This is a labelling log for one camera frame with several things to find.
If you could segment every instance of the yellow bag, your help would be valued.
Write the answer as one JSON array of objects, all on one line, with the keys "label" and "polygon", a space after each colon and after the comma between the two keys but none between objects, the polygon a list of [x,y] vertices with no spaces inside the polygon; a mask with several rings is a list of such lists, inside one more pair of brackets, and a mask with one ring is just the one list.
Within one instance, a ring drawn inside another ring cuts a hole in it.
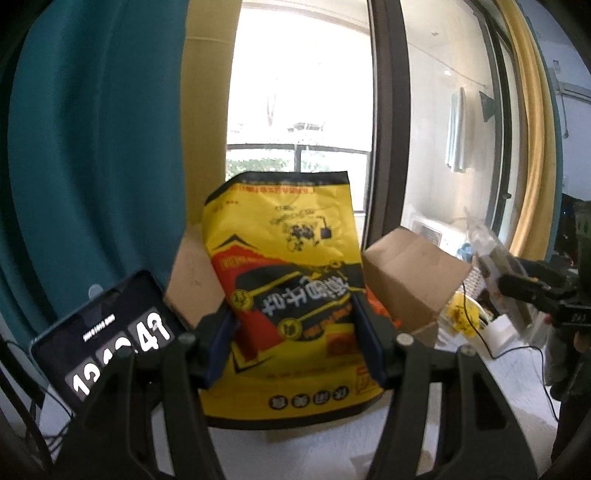
[{"label": "yellow bag", "polygon": [[300,426],[381,395],[352,323],[365,285],[346,172],[241,173],[208,198],[203,240],[240,323],[202,392],[210,424]]}]

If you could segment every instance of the glass door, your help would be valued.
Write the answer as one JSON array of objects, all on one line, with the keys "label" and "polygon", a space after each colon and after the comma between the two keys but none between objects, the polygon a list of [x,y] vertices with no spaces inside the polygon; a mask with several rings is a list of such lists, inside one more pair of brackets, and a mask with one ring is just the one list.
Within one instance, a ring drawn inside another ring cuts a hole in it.
[{"label": "glass door", "polygon": [[402,0],[411,129],[402,226],[455,255],[466,215],[493,226],[507,132],[485,11],[465,0]]},{"label": "glass door", "polygon": [[348,171],[358,237],[374,114],[365,0],[242,4],[230,82],[226,178]]}]

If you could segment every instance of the open cardboard box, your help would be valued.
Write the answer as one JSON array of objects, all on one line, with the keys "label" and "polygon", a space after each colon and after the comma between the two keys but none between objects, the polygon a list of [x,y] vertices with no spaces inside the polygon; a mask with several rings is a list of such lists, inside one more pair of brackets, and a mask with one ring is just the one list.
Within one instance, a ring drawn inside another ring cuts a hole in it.
[{"label": "open cardboard box", "polygon": [[435,346],[439,313],[472,266],[405,228],[362,254],[365,282],[402,332]]},{"label": "open cardboard box", "polygon": [[[399,330],[434,346],[439,312],[468,276],[471,265],[404,228],[389,233],[362,256],[365,281],[392,319],[399,321]],[[223,297],[203,245],[201,227],[189,226],[165,299],[195,328],[203,316],[218,309]]]}]

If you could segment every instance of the digital clock display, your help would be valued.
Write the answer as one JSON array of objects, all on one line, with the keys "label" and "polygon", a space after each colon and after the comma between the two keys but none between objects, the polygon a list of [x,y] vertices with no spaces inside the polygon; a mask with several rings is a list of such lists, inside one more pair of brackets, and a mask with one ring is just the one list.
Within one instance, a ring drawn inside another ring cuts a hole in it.
[{"label": "digital clock display", "polygon": [[141,271],[43,333],[31,353],[76,411],[119,348],[161,349],[184,331],[152,276]]}]

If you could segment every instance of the air conditioner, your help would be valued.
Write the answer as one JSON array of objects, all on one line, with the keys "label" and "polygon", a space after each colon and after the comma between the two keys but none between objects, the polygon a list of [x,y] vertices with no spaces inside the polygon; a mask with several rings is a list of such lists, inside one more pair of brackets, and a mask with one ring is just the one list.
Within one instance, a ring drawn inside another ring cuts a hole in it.
[{"label": "air conditioner", "polygon": [[410,225],[413,232],[426,238],[433,245],[437,245],[444,252],[454,257],[467,241],[465,231],[420,215],[413,215]]}]

